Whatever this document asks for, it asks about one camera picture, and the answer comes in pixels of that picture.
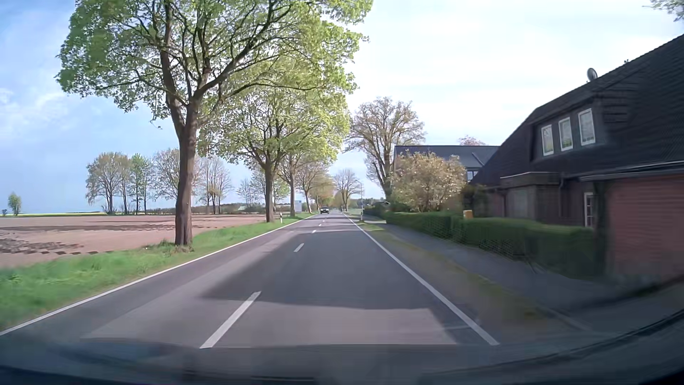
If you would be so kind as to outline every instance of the green hedge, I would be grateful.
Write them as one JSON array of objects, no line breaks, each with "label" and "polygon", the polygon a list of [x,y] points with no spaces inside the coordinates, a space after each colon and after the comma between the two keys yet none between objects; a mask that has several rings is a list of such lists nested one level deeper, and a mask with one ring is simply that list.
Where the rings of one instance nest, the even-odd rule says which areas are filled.
[{"label": "green hedge", "polygon": [[384,213],[387,223],[409,227],[419,232],[449,238],[453,212],[391,212]]},{"label": "green hedge", "polygon": [[537,225],[527,231],[529,257],[567,277],[600,275],[604,259],[597,255],[595,233],[579,226]]},{"label": "green hedge", "polygon": [[535,262],[571,278],[600,275],[604,260],[595,251],[595,233],[578,226],[544,225],[526,219],[474,218],[453,212],[385,212],[387,223],[448,238],[514,260]]}]

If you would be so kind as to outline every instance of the sky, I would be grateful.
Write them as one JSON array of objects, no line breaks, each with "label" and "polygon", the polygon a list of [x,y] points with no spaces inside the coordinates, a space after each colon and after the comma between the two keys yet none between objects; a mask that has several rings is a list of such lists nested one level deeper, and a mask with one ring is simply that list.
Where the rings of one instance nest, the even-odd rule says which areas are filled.
[{"label": "sky", "polygon": [[[347,67],[359,88],[350,111],[377,97],[411,101],[425,143],[471,135],[500,145],[538,105],[684,34],[684,23],[648,0],[375,0],[368,36]],[[0,207],[12,191],[23,212],[99,210],[89,206],[86,165],[104,151],[129,155],[177,146],[170,122],[145,108],[124,113],[99,97],[61,91],[55,58],[68,33],[72,1],[0,3]],[[382,190],[366,177],[364,155],[342,153],[331,173],[351,168],[365,197]],[[229,164],[233,185],[249,176]],[[239,201],[231,192],[227,201]],[[157,201],[151,207],[172,207]]]}]

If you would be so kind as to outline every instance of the house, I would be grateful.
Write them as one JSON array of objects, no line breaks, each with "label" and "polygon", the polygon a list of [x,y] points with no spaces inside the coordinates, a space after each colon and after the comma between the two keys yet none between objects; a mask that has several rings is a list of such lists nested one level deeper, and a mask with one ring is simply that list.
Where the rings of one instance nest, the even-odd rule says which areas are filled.
[{"label": "house", "polygon": [[593,227],[610,273],[684,273],[684,36],[536,108],[471,184],[480,214]]},{"label": "house", "polygon": [[499,146],[395,146],[394,159],[405,153],[434,153],[446,160],[451,156],[458,156],[458,161],[466,168],[467,179],[471,180],[498,148]]}]

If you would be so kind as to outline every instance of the dark roof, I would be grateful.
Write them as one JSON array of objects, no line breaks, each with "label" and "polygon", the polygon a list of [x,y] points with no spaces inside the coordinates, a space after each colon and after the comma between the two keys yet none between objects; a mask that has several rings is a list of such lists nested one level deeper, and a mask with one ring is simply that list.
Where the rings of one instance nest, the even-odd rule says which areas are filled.
[{"label": "dark roof", "polygon": [[466,168],[479,168],[484,166],[489,158],[497,152],[499,146],[453,146],[453,145],[437,145],[437,146],[395,146],[395,158],[402,153],[434,153],[444,159],[449,159],[451,156],[458,156],[459,162]]},{"label": "dark roof", "polygon": [[[533,161],[535,124],[593,99],[603,107],[606,143]],[[684,160],[684,35],[537,107],[471,183],[529,171],[585,173]]]}]

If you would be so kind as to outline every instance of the grass verge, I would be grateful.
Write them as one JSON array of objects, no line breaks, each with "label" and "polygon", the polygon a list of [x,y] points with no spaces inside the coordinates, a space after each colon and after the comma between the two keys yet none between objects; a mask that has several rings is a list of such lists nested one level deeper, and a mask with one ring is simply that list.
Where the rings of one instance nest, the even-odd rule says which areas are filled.
[{"label": "grass verge", "polygon": [[192,248],[162,241],[139,249],[0,269],[0,330],[307,216],[283,218],[282,224],[254,223],[203,232],[194,237]]}]

